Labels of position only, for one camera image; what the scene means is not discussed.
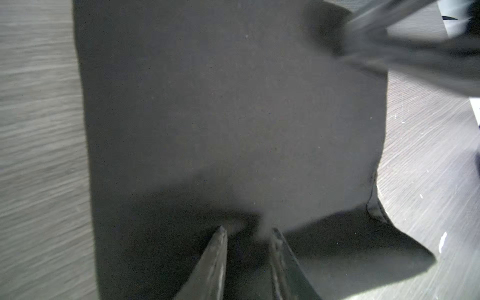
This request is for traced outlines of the black garment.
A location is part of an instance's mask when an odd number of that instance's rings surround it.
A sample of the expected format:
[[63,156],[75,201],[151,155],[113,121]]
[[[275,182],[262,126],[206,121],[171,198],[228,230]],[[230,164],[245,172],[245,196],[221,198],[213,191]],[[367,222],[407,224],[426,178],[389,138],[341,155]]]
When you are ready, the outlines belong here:
[[388,76],[332,55],[324,1],[75,1],[99,296],[170,300],[228,232],[224,297],[272,297],[279,229],[324,300],[434,254],[377,196]]

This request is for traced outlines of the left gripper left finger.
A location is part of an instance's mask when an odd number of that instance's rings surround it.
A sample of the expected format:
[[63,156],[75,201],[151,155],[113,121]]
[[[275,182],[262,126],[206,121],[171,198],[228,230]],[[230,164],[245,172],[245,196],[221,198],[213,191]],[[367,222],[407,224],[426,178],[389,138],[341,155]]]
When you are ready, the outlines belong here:
[[174,300],[222,300],[225,288],[228,234],[220,226]]

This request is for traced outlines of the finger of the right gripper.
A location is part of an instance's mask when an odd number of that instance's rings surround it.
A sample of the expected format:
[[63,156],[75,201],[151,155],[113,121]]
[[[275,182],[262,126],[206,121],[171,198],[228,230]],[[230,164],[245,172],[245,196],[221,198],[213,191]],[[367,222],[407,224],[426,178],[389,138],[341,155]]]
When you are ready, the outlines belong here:
[[385,29],[433,2],[433,0],[370,1],[348,17],[344,30],[347,33],[361,33]]
[[480,96],[478,37],[428,41],[350,32],[342,37],[339,54],[356,65],[392,69],[460,95]]

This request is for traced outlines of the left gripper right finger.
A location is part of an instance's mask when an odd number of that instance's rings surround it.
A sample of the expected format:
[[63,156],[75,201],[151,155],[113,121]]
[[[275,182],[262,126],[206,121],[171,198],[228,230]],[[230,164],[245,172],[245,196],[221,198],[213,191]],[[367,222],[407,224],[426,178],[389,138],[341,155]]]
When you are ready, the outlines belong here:
[[320,300],[307,280],[282,232],[274,228],[269,241],[269,265],[274,300]]

